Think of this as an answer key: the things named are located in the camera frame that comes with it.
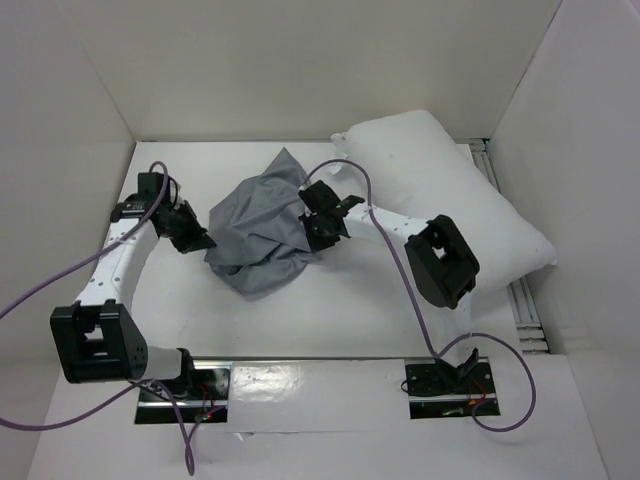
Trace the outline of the grey pillowcase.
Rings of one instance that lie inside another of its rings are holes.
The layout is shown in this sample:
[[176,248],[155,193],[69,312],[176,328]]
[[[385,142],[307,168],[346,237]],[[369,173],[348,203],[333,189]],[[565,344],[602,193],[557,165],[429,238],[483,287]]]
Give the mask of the grey pillowcase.
[[216,245],[204,261],[245,297],[269,295],[317,260],[300,221],[299,187],[307,174],[283,148],[259,175],[243,180],[209,212]]

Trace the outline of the white pillow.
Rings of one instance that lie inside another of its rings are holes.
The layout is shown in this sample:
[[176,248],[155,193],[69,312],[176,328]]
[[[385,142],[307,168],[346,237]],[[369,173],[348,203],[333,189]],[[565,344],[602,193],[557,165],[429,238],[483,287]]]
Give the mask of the white pillow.
[[479,262],[478,293],[491,294],[556,265],[552,243],[489,183],[429,111],[361,122],[331,141],[367,171],[375,205],[454,221]]

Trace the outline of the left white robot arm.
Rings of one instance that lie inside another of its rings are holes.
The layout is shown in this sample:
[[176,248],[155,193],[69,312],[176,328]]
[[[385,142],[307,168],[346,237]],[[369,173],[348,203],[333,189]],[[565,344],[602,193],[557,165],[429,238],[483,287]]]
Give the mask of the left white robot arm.
[[176,399],[196,390],[198,376],[189,351],[148,345],[132,316],[139,279],[162,238],[181,254],[215,245],[165,166],[155,162],[139,174],[136,192],[111,211],[106,243],[86,287],[71,305],[51,314],[68,382],[157,380]]

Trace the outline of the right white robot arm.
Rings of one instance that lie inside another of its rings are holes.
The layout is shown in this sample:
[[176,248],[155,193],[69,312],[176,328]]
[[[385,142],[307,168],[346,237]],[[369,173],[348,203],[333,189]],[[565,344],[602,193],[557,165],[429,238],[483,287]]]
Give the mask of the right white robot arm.
[[420,328],[429,334],[427,349],[435,356],[431,371],[409,380],[406,391],[438,396],[466,390],[478,349],[450,343],[471,332],[470,303],[480,265],[454,221],[446,215],[410,218],[355,195],[341,199],[322,181],[301,188],[299,197],[305,205],[300,220],[312,251],[342,239],[389,248],[411,305],[421,314]]

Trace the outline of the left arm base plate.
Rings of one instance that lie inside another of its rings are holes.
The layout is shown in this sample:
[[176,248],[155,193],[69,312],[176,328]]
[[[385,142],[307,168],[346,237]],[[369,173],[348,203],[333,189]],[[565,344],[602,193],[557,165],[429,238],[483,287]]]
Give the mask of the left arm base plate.
[[226,423],[231,377],[230,361],[195,359],[188,380],[162,380],[171,394],[155,384],[141,388],[134,423],[177,424],[171,398],[175,399],[183,422],[187,425]]

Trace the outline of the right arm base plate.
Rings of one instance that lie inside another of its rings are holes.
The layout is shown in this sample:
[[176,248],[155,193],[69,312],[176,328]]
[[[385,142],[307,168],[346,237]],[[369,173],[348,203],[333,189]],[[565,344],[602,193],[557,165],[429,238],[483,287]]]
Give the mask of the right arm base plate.
[[499,416],[493,372],[486,358],[480,358],[461,380],[447,377],[451,370],[432,359],[405,362],[405,379],[400,388],[408,397],[412,420],[450,419],[476,415]]

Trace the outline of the aluminium frame rail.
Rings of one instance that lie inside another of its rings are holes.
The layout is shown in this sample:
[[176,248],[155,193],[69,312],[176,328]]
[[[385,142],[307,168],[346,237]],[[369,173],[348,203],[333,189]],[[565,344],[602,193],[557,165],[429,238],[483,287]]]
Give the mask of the aluminium frame rail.
[[[476,168],[498,192],[501,192],[489,156],[488,141],[486,139],[471,139],[469,149]],[[507,291],[514,311],[516,329],[523,353],[527,355],[550,354],[551,349],[527,279],[523,277],[513,281]]]

